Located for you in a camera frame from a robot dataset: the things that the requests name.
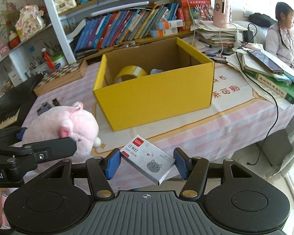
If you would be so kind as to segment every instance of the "white handbag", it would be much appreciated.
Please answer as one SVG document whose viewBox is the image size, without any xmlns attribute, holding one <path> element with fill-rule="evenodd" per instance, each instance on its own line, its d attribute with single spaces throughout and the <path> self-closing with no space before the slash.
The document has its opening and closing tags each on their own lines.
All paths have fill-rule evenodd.
<svg viewBox="0 0 294 235">
<path fill-rule="evenodd" d="M 75 0 L 54 0 L 58 14 L 68 9 L 76 7 Z"/>
</svg>

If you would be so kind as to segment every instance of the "girl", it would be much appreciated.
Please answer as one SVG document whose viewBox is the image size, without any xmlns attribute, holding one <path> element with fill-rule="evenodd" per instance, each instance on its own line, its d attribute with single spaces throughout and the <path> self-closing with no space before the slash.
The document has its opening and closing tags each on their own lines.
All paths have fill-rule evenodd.
<svg viewBox="0 0 294 235">
<path fill-rule="evenodd" d="M 284 2 L 276 5 L 277 23 L 270 26 L 266 37 L 266 51 L 294 69 L 294 11 Z"/>
</svg>

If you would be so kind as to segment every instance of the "pink plush toy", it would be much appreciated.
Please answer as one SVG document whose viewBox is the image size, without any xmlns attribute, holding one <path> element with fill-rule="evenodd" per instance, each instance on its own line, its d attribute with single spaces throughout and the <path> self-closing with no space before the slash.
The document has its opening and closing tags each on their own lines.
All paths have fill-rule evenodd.
<svg viewBox="0 0 294 235">
<path fill-rule="evenodd" d="M 76 102 L 73 107 L 54 107 L 37 117 L 25 131 L 22 144 L 70 137 L 76 141 L 77 151 L 70 157 L 72 163 L 84 163 L 92 148 L 101 146 L 98 124 L 94 116 L 83 110 L 83 104 Z M 42 172 L 58 161 L 38 165 Z"/>
</svg>

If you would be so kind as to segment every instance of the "packing tape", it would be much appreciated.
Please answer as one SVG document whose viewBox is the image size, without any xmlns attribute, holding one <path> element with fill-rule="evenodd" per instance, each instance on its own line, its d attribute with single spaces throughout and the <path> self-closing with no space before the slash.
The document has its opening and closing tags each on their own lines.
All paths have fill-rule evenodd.
<svg viewBox="0 0 294 235">
<path fill-rule="evenodd" d="M 119 74 L 115 77 L 114 83 L 120 83 L 126 80 L 147 76 L 143 68 L 136 65 L 125 66 Z"/>
</svg>

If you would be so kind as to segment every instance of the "smartphone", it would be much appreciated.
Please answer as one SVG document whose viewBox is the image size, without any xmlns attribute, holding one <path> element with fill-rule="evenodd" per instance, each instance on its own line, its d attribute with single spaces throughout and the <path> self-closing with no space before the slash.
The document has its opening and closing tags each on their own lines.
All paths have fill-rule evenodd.
<svg viewBox="0 0 294 235">
<path fill-rule="evenodd" d="M 280 68 L 275 62 L 273 62 L 269 57 L 267 57 L 264 53 L 257 50 L 247 50 L 249 54 L 252 55 L 257 61 L 260 61 L 260 65 L 265 67 L 271 73 L 282 74 L 284 70 Z"/>
</svg>

